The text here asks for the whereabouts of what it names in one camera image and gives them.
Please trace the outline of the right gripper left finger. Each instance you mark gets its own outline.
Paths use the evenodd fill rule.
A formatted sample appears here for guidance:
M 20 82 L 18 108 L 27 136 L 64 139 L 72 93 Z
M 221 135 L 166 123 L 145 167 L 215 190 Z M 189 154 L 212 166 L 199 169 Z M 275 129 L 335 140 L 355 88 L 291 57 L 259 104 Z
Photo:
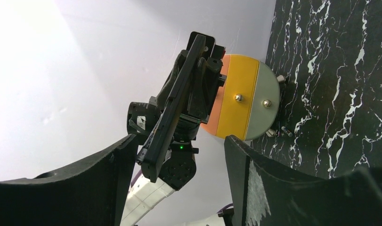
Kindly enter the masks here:
M 138 141 L 106 149 L 35 178 L 0 182 L 0 226 L 118 226 Z

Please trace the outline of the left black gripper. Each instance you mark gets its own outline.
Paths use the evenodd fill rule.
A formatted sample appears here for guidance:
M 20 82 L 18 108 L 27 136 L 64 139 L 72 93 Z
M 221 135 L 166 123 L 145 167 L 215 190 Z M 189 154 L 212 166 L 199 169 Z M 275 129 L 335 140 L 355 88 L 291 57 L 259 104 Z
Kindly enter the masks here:
M 177 123 L 174 140 L 188 142 L 196 139 L 199 126 L 207 124 L 219 88 L 226 77 L 221 74 L 225 47 L 213 45 L 210 52 L 204 52 L 191 70 L 191 84 L 186 94 L 185 105 Z M 139 143 L 146 142 L 162 115 L 167 98 L 186 60 L 188 52 L 181 51 L 162 89 L 149 103 L 130 103 L 127 115 L 127 132 L 140 136 Z

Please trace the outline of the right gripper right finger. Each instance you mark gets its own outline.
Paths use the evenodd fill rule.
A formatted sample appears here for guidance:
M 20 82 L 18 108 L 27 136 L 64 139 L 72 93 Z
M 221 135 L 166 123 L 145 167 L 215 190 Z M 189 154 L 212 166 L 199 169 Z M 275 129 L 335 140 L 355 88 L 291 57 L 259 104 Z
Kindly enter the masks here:
M 322 179 L 224 142 L 233 226 L 382 226 L 382 168 Z

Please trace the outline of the black remote control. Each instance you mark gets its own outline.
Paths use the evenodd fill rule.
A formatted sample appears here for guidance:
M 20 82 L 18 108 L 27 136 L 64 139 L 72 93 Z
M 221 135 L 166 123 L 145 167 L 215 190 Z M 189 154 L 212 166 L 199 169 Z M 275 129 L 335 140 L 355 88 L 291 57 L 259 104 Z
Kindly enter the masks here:
M 173 120 L 175 116 L 180 114 L 180 109 L 184 105 L 185 95 L 187 94 L 191 84 L 191 69 L 194 67 L 198 58 L 202 57 L 204 52 L 210 52 L 213 45 L 216 45 L 214 37 L 192 32 L 190 34 L 188 44 L 185 50 L 188 50 L 186 61 L 183 69 L 179 73 L 179 79 L 175 82 L 171 93 L 169 94 L 169 104 L 173 110 L 163 115 L 165 120 Z M 160 171 L 164 153 L 164 142 L 162 138 L 158 138 L 157 142 L 152 142 L 146 152 L 145 161 L 141 168 L 145 167 L 149 171 L 150 180 L 156 181 L 157 173 Z

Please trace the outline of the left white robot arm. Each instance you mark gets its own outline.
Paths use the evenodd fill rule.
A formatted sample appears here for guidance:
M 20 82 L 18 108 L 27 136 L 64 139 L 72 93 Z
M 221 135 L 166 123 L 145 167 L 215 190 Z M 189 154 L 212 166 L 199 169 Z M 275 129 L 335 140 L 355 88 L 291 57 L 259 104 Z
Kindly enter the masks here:
M 180 114 L 173 120 L 163 119 L 172 111 L 169 94 L 183 69 L 188 50 L 183 50 L 157 97 L 149 103 L 132 102 L 128 110 L 128 133 L 136 134 L 142 146 L 136 162 L 142 165 L 152 142 L 162 138 L 164 158 L 155 182 L 142 167 L 130 184 L 121 225 L 134 226 L 152 208 L 181 189 L 196 173 L 195 154 L 191 142 L 201 124 L 208 122 L 219 87 L 224 85 L 220 74 L 225 48 L 214 46 L 209 57 L 200 57 L 191 69 L 191 85 L 185 95 Z

